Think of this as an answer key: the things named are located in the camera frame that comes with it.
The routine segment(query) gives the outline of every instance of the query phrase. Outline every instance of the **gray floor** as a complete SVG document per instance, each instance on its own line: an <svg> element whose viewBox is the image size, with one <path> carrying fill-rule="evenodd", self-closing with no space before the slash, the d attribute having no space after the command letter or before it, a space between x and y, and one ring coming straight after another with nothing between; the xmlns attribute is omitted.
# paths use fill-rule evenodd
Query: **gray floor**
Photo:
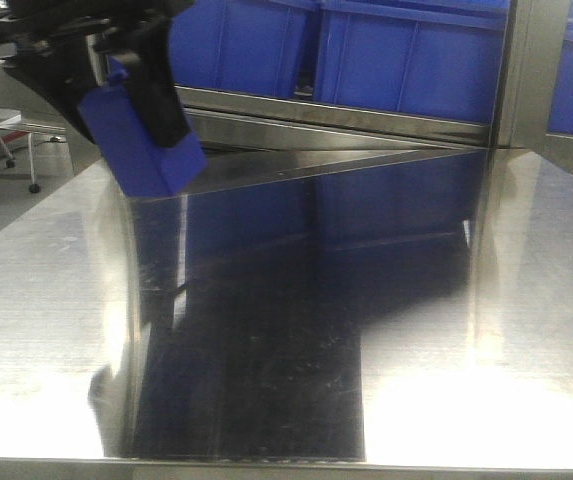
<svg viewBox="0 0 573 480"><path fill-rule="evenodd" d="M0 149L0 231L73 177L65 143L51 143L50 137L35 137L35 167L42 191L31 194L27 159L27 137L9 144L16 157L16 167L6 168Z"/></svg>

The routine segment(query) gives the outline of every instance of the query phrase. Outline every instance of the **reflective metal surface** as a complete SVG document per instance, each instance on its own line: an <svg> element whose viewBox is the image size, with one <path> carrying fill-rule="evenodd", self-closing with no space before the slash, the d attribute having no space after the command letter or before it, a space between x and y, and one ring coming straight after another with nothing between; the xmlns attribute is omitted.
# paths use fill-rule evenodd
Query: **reflective metal surface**
<svg viewBox="0 0 573 480"><path fill-rule="evenodd" d="M0 478L573 478L573 177L290 155L0 233Z"/></svg>
<svg viewBox="0 0 573 480"><path fill-rule="evenodd" d="M186 106L193 109L424 141L478 147L488 144L488 125L189 87L178 87L178 91Z"/></svg>
<svg viewBox="0 0 573 480"><path fill-rule="evenodd" d="M202 142L258 150L389 150L448 148L453 144L349 128L323 127L261 117L187 109Z"/></svg>

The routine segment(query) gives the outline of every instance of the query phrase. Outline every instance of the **stainless steel table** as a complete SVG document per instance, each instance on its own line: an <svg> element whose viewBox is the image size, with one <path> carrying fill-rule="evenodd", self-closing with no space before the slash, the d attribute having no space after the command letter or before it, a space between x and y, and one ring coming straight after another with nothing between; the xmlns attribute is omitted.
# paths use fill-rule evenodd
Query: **stainless steel table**
<svg viewBox="0 0 573 480"><path fill-rule="evenodd" d="M0 478L573 478L573 177L528 151L96 164L0 233Z"/></svg>

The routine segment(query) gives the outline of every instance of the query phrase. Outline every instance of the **robotic arm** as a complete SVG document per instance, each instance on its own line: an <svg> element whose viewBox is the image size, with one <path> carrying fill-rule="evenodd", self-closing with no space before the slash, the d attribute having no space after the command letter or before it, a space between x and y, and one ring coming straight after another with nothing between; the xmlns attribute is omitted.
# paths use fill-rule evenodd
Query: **robotic arm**
<svg viewBox="0 0 573 480"><path fill-rule="evenodd" d="M172 18L192 0L9 0L0 44L6 71L100 147L129 196L176 194L205 166L168 61ZM86 37L114 59L98 85Z"/></svg>

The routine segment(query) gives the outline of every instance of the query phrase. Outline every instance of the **chair leg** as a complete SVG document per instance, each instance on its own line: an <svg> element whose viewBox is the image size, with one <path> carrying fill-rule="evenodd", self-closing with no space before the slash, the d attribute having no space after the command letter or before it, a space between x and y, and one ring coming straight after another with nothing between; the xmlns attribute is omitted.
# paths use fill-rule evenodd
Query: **chair leg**
<svg viewBox="0 0 573 480"><path fill-rule="evenodd" d="M30 181L31 184L28 187L30 193L39 193L41 187L37 183L37 175L35 174L35 149L33 147L33 134L28 134L28 162L30 165Z"/></svg>
<svg viewBox="0 0 573 480"><path fill-rule="evenodd" d="M13 168L15 166L15 157L13 157L13 154L10 152L10 150L4 143L4 140L2 139L1 135L0 135L0 147L2 147L2 150L4 150L4 155L6 155L6 166L8 168Z"/></svg>

